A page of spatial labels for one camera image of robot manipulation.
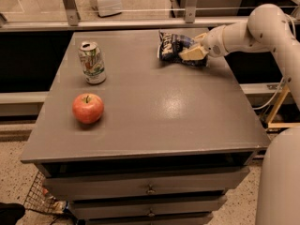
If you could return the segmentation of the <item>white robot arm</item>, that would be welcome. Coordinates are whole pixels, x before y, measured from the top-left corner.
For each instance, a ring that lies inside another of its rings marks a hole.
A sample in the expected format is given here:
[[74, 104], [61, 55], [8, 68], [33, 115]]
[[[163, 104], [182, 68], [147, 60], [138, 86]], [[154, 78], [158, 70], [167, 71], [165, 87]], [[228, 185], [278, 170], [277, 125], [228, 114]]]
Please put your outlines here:
[[[195, 37], [179, 56], [184, 60], [233, 52], [270, 52], [300, 108], [300, 43], [281, 8], [256, 7], [245, 22], [222, 25]], [[282, 131], [264, 155], [256, 225], [300, 225], [300, 126]]]

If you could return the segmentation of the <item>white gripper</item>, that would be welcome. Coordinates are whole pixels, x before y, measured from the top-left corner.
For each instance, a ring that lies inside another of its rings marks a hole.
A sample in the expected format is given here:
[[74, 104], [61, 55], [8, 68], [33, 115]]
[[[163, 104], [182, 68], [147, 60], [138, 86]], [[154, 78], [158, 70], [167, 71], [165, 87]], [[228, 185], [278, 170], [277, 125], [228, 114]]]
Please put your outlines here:
[[223, 40], [225, 26], [219, 26], [210, 30], [207, 34], [202, 33], [194, 38], [196, 42], [190, 47], [184, 47], [179, 53], [182, 60], [194, 61], [203, 60], [207, 54], [212, 57], [226, 56], [229, 52], [226, 50]]

